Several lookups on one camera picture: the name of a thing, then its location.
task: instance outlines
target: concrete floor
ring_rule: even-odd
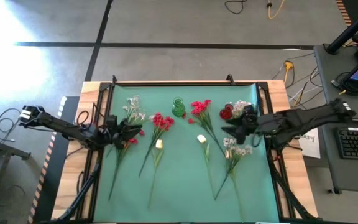
[[[0,1],[0,114],[10,107],[42,105],[57,112],[63,96],[78,96],[93,48],[13,47],[13,42],[95,42],[107,0]],[[315,45],[330,42],[345,29],[335,0],[287,0],[282,12],[267,19],[265,1],[248,1],[235,16],[221,0],[115,0],[103,42]],[[119,49],[101,48],[92,80],[269,79],[286,58],[310,50]],[[296,80],[315,68],[314,56],[294,59]],[[304,82],[288,89],[295,94]],[[304,100],[319,90],[305,95]],[[324,103],[320,94],[306,107]],[[24,223],[44,161],[49,133],[16,128],[14,147],[32,152],[32,160],[12,158],[3,185],[18,184],[27,193],[1,192],[0,219]],[[329,171],[309,167],[320,216],[358,222],[358,193],[326,195]]]

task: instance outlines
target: small glass vase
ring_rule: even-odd
[[[175,97],[173,99],[172,113],[177,117],[181,117],[186,113],[185,105],[183,104],[183,99],[180,97]]]

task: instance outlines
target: white paper sign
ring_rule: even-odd
[[[306,134],[302,135],[299,139],[299,144],[301,145],[302,153],[304,156],[320,159],[320,146],[318,141],[317,128],[314,128],[308,131]]]

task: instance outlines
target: green mat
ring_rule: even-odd
[[[162,136],[164,155],[157,170],[153,202],[147,208],[152,177],[153,158],[147,159],[141,177],[138,177],[143,158],[151,142],[153,124],[145,123],[145,136],[137,136],[138,145],[132,145],[124,158],[112,198],[108,195],[116,163],[115,149],[106,157],[99,180],[94,222],[278,222],[277,204],[273,183],[266,159],[265,145],[254,148],[237,165],[236,181],[243,206],[241,220],[231,179],[228,179],[215,201],[208,179],[208,171],[197,135],[203,134],[211,143],[210,166],[216,192],[225,174],[225,158],[212,138],[198,125],[188,124],[191,117],[190,103],[212,100],[209,108],[218,139],[227,134],[220,127],[226,126],[219,111],[228,102],[244,100],[257,102],[255,85],[250,86],[173,86],[173,87],[123,87],[116,86],[111,113],[121,120],[126,112],[127,98],[140,96],[140,106],[147,116],[161,112],[175,119],[175,124]],[[171,112],[174,97],[183,98],[188,116],[174,117]]]

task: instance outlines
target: black keyboard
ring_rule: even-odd
[[[358,128],[337,128],[339,155],[342,159],[358,159]]]

